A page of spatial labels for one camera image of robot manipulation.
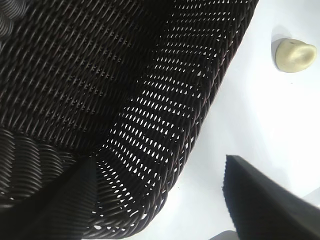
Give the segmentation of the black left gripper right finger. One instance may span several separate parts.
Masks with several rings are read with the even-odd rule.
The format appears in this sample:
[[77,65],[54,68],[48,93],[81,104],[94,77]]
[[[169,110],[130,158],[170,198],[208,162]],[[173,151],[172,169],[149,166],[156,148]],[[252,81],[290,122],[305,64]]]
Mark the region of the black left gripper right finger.
[[227,155],[223,196],[241,240],[318,240],[320,210],[238,155]]

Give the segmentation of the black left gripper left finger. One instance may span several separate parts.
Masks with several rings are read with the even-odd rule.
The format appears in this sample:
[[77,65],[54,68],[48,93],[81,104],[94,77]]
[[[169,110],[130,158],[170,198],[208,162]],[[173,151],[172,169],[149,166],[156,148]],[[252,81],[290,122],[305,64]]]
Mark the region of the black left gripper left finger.
[[2,240],[81,240],[97,201],[96,163],[77,162],[0,214]]

